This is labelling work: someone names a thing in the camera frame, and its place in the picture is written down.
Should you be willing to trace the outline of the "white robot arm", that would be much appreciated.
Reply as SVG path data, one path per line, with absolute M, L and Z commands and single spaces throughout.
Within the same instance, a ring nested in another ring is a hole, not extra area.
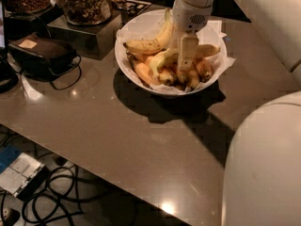
M 214 0 L 175 0 L 180 66 L 197 49 L 197 33 Z M 301 0 L 234 0 L 278 55 L 301 79 Z M 221 226 L 301 226 L 301 91 L 253 111 L 228 152 Z

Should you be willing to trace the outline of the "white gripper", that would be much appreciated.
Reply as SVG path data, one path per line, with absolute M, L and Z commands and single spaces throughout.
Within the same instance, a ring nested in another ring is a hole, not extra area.
M 178 48 L 178 67 L 188 70 L 198 49 L 196 34 L 208 22 L 212 13 L 213 0 L 175 0 L 172 8 L 173 28 L 168 47 Z

